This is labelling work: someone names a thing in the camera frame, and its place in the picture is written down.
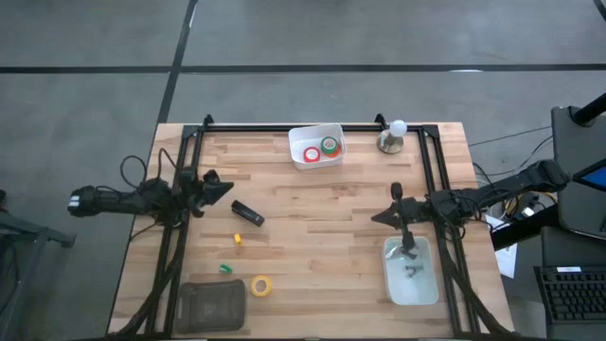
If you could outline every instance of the butcher block tabletop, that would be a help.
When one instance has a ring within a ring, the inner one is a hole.
[[[452,188],[476,188],[462,124],[437,126]],[[158,126],[151,150],[150,178],[157,172],[161,148],[176,160],[182,129],[183,124]],[[398,306],[387,296],[383,242],[401,234],[390,226],[371,222],[370,217],[391,204],[392,182],[402,184],[404,197],[419,200],[427,187],[417,133],[406,134],[403,150],[397,154],[380,152],[377,136],[345,132],[348,150],[343,165],[297,170],[287,133],[205,133],[198,173],[215,170],[222,181],[234,182],[235,186],[214,206],[204,206],[203,218],[189,220],[181,283],[242,279],[247,286],[246,317],[238,331],[174,332],[173,336],[452,336],[432,224],[411,224],[410,229],[431,244],[438,302]],[[431,138],[428,143],[440,189]],[[164,160],[162,178],[171,183],[173,175],[174,170]],[[234,200],[262,215],[264,224],[257,227],[233,213]],[[133,233],[152,223],[151,218],[137,217]],[[468,224],[466,229],[463,244],[472,287],[497,320],[512,330],[489,231],[481,223]],[[236,233],[241,234],[241,245],[234,242]],[[151,291],[161,240],[162,227],[157,226],[130,242],[108,332],[123,327]],[[221,264],[230,266],[233,273],[221,274]],[[250,292],[251,280],[257,275],[272,281],[268,296],[256,297]],[[167,296],[168,290],[160,302],[156,328],[162,327]],[[466,320],[460,293],[457,302],[461,320]]]

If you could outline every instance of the concrete floor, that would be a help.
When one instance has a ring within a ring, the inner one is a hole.
[[[0,66],[171,65],[186,7],[187,0],[5,0]],[[205,0],[184,65],[603,63],[605,33],[606,22],[588,0]],[[604,91],[605,76],[181,75],[168,121],[200,122],[205,114],[223,122],[369,121],[383,113],[462,121],[472,144],[549,125],[551,107],[585,104]],[[72,218],[66,198],[87,184],[124,188],[118,165],[127,154],[147,157],[167,79],[0,74],[0,188],[9,193],[9,209],[78,234],[73,249],[46,250],[24,339],[104,334],[132,217]],[[509,170],[548,134],[480,144],[472,156],[488,172]],[[541,335],[541,309],[515,297],[522,296],[515,281],[506,285],[516,328]]]

